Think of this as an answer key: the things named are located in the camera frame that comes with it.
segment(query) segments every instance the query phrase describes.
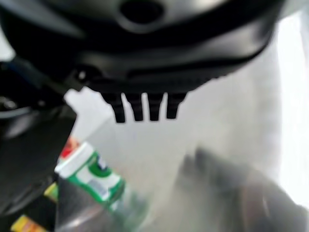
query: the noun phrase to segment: screw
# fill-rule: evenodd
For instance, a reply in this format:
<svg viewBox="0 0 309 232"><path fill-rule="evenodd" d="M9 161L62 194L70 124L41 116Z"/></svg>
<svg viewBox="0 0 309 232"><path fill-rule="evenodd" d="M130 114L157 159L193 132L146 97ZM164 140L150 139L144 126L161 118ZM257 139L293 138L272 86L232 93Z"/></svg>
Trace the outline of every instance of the screw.
<svg viewBox="0 0 309 232"><path fill-rule="evenodd" d="M44 107L46 105L46 103L43 100L38 101L38 105L40 107Z"/></svg>
<svg viewBox="0 0 309 232"><path fill-rule="evenodd" d="M1 105L7 110L13 110L17 108L17 104L14 101L2 96L0 97L0 106Z"/></svg>
<svg viewBox="0 0 309 232"><path fill-rule="evenodd" d="M80 71L79 74L78 74L78 79L80 79L82 81L85 78L86 78L86 72L85 71Z"/></svg>

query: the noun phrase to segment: plastic container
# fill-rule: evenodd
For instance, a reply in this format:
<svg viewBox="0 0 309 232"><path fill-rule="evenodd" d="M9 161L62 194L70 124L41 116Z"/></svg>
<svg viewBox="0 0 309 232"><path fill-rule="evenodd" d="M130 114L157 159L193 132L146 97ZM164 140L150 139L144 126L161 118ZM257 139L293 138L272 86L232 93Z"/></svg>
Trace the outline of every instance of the plastic container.
<svg viewBox="0 0 309 232"><path fill-rule="evenodd" d="M132 191L89 143L83 143L55 171L87 191L118 217L125 228L135 229L146 218L147 201Z"/></svg>

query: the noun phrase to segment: blurry background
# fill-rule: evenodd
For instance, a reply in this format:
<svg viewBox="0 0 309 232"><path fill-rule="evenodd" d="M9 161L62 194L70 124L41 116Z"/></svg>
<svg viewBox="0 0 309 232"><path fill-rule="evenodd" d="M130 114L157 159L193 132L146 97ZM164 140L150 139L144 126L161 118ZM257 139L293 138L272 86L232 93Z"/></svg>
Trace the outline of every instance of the blurry background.
<svg viewBox="0 0 309 232"><path fill-rule="evenodd" d="M175 121L164 119L163 102L160 122L134 122L125 101L127 123L116 125L100 94L86 87L68 92L66 100L78 113L72 135L88 140L134 188L146 194L155 190L158 202L185 154L200 145L262 171L309 208L309 10L304 2L289 0L282 14L288 17L265 52L190 93ZM0 34L1 59L13 55Z"/></svg>

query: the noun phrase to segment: hole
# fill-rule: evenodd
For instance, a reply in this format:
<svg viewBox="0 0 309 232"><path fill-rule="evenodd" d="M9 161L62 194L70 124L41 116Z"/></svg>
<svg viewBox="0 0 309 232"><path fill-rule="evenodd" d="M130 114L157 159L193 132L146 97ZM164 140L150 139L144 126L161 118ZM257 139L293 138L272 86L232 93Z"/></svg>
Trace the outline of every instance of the hole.
<svg viewBox="0 0 309 232"><path fill-rule="evenodd" d="M120 12L131 22L149 24L163 15L163 7L153 1L132 0L122 4Z"/></svg>

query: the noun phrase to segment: white surface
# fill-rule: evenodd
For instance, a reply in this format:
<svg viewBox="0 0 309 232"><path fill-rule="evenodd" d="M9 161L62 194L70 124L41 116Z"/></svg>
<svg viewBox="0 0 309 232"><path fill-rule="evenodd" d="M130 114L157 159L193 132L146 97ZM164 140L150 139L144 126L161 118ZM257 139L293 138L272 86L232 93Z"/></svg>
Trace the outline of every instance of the white surface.
<svg viewBox="0 0 309 232"><path fill-rule="evenodd" d="M105 121L113 117L111 106L103 101L99 93L87 87L84 87L81 92L70 90L65 100L77 113L71 135L80 141L85 140Z"/></svg>
<svg viewBox="0 0 309 232"><path fill-rule="evenodd" d="M55 172L64 179L69 178L86 163L94 151L89 143L83 143L65 161L56 166Z"/></svg>

